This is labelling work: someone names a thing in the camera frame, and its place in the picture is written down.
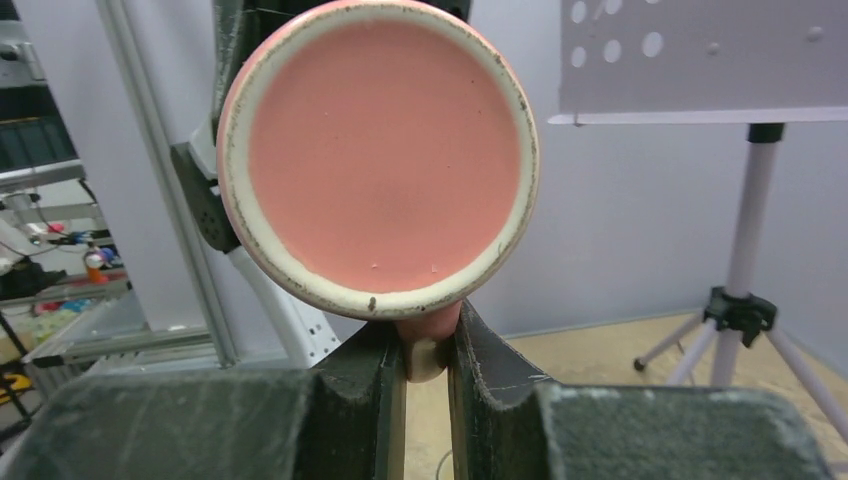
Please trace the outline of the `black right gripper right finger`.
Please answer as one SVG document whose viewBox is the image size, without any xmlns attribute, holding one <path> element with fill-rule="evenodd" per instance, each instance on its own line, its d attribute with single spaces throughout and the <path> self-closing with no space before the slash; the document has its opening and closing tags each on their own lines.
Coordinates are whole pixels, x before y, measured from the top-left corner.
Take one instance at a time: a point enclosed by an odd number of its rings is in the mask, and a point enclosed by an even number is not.
<svg viewBox="0 0 848 480">
<path fill-rule="evenodd" d="M 746 388 L 564 384 L 470 304 L 449 367 L 458 479 L 831 479 L 799 412 Z"/>
</svg>

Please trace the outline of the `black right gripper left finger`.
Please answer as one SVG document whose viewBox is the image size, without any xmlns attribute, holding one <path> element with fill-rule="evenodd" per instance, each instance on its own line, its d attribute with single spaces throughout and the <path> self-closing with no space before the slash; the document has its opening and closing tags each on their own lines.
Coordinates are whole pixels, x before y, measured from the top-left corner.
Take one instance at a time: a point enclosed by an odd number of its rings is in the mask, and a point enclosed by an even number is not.
<svg viewBox="0 0 848 480">
<path fill-rule="evenodd" d="M 62 387 L 5 479 L 399 479 L 405 376 L 370 323 L 307 370 L 86 376 Z"/>
</svg>

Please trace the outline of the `pink ceramic mug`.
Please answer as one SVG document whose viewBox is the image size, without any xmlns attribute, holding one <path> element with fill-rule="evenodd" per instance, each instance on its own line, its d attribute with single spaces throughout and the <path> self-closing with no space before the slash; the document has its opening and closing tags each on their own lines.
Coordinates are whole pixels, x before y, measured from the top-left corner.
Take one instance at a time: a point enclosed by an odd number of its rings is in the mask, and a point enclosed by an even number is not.
<svg viewBox="0 0 848 480">
<path fill-rule="evenodd" d="M 392 322 L 408 378 L 525 233 L 539 140 L 499 51 L 446 7 L 326 1 L 221 66 L 218 184 L 255 264 L 320 310 Z"/>
</svg>

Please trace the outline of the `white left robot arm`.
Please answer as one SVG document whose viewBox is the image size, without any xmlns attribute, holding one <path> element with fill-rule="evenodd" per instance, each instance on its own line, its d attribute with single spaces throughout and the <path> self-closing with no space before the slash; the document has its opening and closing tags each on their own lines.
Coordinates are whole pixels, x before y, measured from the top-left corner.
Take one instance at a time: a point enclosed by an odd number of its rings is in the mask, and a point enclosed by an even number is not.
<svg viewBox="0 0 848 480">
<path fill-rule="evenodd" d="M 189 139 L 171 146 L 171 161 L 201 237 L 224 254 L 258 297 L 296 369 L 314 366 L 340 342 L 325 314 L 276 285 L 251 259 L 225 212 L 216 160 L 217 128 L 229 87 L 253 51 L 274 31 L 319 1 L 213 1 L 213 96 Z"/>
</svg>

